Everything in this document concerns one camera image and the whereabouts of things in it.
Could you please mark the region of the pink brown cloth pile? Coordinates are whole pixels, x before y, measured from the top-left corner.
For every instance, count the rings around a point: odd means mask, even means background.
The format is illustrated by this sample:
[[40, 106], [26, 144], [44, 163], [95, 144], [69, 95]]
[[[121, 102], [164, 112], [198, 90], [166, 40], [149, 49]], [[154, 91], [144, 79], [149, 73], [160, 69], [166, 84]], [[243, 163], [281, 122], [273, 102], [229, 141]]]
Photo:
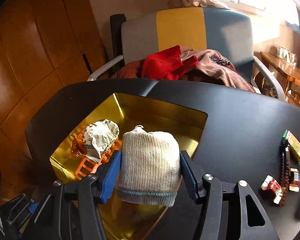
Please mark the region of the pink brown cloth pile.
[[[184, 74], [179, 81], [213, 83], [249, 92], [255, 91], [252, 85], [236, 71], [234, 65], [218, 51], [212, 49], [193, 50], [181, 47], [182, 60], [188, 59], [192, 55], [198, 58], [198, 66]], [[112, 78], [142, 78], [143, 61], [144, 59], [126, 64]]]

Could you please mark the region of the red small snack packet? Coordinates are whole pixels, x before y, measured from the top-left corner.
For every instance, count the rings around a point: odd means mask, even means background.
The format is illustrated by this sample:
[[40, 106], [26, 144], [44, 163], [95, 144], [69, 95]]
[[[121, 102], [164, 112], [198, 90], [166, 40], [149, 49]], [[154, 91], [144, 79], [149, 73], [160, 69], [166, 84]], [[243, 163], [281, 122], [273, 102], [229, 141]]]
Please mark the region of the red small snack packet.
[[271, 190], [275, 196], [282, 196], [282, 187], [281, 185], [270, 175], [267, 175], [261, 184], [261, 189], [263, 191]]

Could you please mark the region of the wooden side table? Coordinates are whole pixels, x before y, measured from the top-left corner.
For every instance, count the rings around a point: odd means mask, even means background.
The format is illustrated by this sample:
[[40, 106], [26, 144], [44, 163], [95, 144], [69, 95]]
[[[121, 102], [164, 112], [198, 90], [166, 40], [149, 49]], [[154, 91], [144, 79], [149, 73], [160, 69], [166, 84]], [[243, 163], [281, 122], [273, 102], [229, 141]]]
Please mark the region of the wooden side table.
[[285, 94], [291, 89], [292, 84], [300, 87], [300, 70], [292, 64], [266, 52], [260, 52], [261, 61], [266, 67], [271, 65], [282, 76], [282, 88]]

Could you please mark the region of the orange muffin snack bag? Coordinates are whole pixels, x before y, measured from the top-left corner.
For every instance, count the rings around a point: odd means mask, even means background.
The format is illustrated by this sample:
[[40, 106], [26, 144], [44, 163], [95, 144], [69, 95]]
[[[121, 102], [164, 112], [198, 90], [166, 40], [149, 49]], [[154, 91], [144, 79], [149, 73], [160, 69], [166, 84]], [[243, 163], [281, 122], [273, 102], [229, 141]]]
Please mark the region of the orange muffin snack bag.
[[83, 129], [72, 141], [71, 154], [86, 157], [99, 163], [119, 138], [119, 126], [108, 119], [93, 122]]

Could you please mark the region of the beige knit sock roll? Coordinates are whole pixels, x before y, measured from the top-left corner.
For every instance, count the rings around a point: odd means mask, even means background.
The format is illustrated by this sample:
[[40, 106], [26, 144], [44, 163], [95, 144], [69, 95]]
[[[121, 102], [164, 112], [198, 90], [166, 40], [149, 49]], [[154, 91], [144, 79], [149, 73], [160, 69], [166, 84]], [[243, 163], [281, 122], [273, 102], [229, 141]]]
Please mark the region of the beige knit sock roll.
[[116, 194], [125, 202], [172, 207], [181, 182], [179, 144], [171, 133], [138, 125], [123, 135]]

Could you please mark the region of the gold red tin box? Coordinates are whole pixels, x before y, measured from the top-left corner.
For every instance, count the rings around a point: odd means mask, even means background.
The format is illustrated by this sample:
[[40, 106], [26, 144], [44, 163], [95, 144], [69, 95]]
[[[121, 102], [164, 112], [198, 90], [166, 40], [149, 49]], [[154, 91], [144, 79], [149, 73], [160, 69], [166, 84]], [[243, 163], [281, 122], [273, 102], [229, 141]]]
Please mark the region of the gold red tin box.
[[196, 109], [115, 93], [72, 130], [50, 163], [70, 183], [99, 171], [120, 151], [118, 180], [99, 207], [102, 223], [107, 239], [145, 239], [174, 204], [179, 152], [195, 154], [207, 119]]

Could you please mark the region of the orange plastic rack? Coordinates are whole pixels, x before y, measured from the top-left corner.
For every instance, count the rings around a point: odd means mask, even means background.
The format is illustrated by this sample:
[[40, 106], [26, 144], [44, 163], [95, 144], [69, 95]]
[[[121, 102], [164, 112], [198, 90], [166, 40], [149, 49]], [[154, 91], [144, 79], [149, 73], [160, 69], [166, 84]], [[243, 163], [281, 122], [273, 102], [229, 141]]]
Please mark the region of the orange plastic rack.
[[99, 166], [101, 166], [102, 164], [106, 164], [110, 160], [114, 151], [119, 151], [121, 149], [121, 146], [122, 140], [115, 140], [110, 149], [107, 150], [106, 153], [102, 154], [101, 159], [97, 161], [89, 159], [87, 157], [81, 157], [81, 162], [74, 172], [75, 178], [81, 180], [87, 175], [95, 173]]

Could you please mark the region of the red cloth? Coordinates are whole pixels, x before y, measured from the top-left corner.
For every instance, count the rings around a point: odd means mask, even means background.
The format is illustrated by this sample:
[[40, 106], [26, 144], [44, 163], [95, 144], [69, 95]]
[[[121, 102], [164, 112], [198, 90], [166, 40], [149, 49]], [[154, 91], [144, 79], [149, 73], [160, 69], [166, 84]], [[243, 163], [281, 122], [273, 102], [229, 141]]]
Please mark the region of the red cloth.
[[148, 55], [142, 64], [141, 77], [154, 80], [179, 80], [184, 74], [198, 66], [194, 55], [181, 59], [179, 45]]

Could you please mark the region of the clear glass tray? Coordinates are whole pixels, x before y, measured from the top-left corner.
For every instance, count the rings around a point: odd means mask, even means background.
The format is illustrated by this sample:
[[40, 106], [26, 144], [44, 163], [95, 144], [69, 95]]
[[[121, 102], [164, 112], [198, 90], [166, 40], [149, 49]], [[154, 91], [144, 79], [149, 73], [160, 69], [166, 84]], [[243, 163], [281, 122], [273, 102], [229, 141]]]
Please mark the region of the clear glass tray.
[[282, 59], [283, 61], [289, 64], [292, 64], [294, 67], [296, 66], [297, 64], [296, 54], [294, 54], [292, 51], [282, 46], [274, 45], [273, 47], [274, 47], [274, 55], [276, 57]]

